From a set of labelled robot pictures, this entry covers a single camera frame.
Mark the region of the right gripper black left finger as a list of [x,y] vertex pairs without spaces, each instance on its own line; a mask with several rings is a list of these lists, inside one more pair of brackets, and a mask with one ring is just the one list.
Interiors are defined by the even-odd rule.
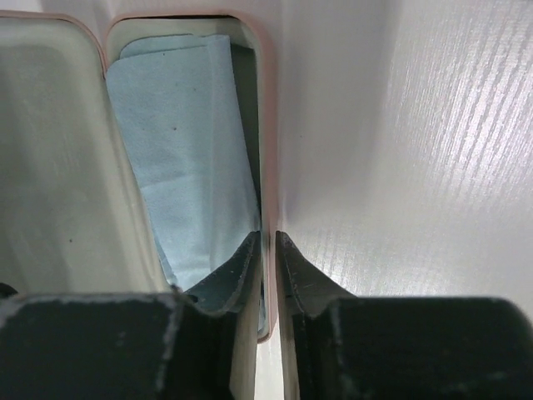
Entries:
[[1,303],[4,399],[251,399],[258,236],[188,291]]

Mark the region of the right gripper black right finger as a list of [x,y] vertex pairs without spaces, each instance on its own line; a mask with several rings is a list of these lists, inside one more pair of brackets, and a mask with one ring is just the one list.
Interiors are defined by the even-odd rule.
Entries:
[[276,233],[288,399],[529,399],[532,324],[497,297],[358,297]]

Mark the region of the pink glasses case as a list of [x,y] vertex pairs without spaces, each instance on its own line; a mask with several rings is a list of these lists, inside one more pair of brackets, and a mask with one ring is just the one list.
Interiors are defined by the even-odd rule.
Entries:
[[107,90],[131,42],[226,35],[257,195],[273,133],[271,53],[231,15],[122,17],[99,42],[63,15],[1,14],[1,279],[22,293],[154,293],[172,286]]

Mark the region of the small blue cloth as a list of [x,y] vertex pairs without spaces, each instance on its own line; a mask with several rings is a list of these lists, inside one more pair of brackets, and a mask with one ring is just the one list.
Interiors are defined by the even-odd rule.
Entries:
[[107,71],[107,90],[162,271],[190,289],[260,223],[230,38],[130,42]]

